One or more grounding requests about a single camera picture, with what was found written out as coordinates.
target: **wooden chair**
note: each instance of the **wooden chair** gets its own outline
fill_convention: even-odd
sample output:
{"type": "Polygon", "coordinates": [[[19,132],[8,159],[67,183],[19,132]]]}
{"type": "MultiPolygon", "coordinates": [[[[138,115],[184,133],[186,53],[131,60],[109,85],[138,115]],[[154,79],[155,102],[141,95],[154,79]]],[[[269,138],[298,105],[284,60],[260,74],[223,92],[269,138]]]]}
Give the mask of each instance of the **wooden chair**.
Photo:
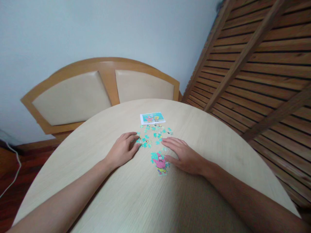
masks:
{"type": "Polygon", "coordinates": [[[64,140],[87,119],[111,106],[142,98],[178,101],[179,82],[126,58],[92,58],[67,65],[22,99],[45,134],[64,140]]]}

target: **skin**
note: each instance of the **skin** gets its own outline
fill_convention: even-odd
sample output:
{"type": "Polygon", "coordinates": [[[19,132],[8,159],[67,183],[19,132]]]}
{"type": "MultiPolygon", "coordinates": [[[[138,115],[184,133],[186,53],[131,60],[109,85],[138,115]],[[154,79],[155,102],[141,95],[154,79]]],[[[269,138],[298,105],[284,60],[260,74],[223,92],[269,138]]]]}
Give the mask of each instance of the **skin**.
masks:
{"type": "MultiPolygon", "coordinates": [[[[66,232],[107,176],[129,161],[140,144],[136,132],[122,134],[107,156],[70,185],[50,197],[8,232],[66,232]]],[[[191,149],[183,140],[162,139],[179,159],[166,161],[205,177],[254,232],[311,232],[310,226],[286,208],[233,177],[191,149]]]]}
{"type": "Polygon", "coordinates": [[[292,212],[206,160],[180,139],[168,137],[162,144],[178,159],[165,159],[181,170],[206,178],[253,232],[311,232],[311,227],[292,212]]]}
{"type": "Polygon", "coordinates": [[[122,134],[106,158],[50,197],[8,232],[67,232],[107,176],[129,161],[141,144],[136,132],[122,134]]]}

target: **table surface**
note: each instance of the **table surface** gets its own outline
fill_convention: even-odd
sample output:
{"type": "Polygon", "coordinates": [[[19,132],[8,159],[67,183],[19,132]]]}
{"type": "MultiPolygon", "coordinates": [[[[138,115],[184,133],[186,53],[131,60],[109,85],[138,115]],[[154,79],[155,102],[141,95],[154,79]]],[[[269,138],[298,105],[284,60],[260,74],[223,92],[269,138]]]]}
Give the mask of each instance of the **table surface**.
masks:
{"type": "MultiPolygon", "coordinates": [[[[162,112],[166,120],[162,125],[174,129],[174,137],[299,216],[272,171],[230,127],[190,105],[142,99],[108,108],[71,133],[40,170],[14,223],[103,159],[122,133],[141,130],[139,114],[151,112],[162,112]]],[[[161,148],[140,148],[117,169],[72,231],[250,232],[202,177],[173,165],[166,176],[158,176],[151,152],[161,148]]]]}

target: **pink cartoon character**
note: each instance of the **pink cartoon character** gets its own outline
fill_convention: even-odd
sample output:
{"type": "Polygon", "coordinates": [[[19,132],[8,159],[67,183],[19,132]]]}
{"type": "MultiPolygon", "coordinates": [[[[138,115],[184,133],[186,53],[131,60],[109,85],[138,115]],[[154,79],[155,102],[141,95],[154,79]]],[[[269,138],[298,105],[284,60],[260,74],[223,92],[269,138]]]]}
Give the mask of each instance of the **pink cartoon character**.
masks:
{"type": "Polygon", "coordinates": [[[162,175],[162,172],[166,174],[166,164],[165,164],[165,159],[162,159],[162,156],[157,153],[158,155],[158,160],[153,159],[153,161],[156,163],[156,167],[158,169],[158,172],[160,175],[162,175]]]}
{"type": "Polygon", "coordinates": [[[148,121],[148,123],[153,122],[153,117],[151,115],[149,115],[148,118],[147,118],[147,121],[148,121]]]}

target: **wrist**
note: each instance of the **wrist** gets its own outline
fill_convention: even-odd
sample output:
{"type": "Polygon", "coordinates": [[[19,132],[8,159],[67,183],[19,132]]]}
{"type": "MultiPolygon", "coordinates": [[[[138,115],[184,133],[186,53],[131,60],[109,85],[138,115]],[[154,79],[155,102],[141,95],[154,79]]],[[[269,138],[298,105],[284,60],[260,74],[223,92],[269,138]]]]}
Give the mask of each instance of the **wrist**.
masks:
{"type": "Polygon", "coordinates": [[[99,161],[97,163],[97,166],[102,171],[107,171],[111,173],[113,170],[116,169],[116,166],[110,162],[107,158],[104,158],[103,160],[99,161]]]}
{"type": "Polygon", "coordinates": [[[205,177],[208,181],[216,176],[217,171],[220,168],[216,163],[208,160],[205,160],[204,163],[202,163],[202,166],[203,168],[201,169],[200,175],[205,177]]]}

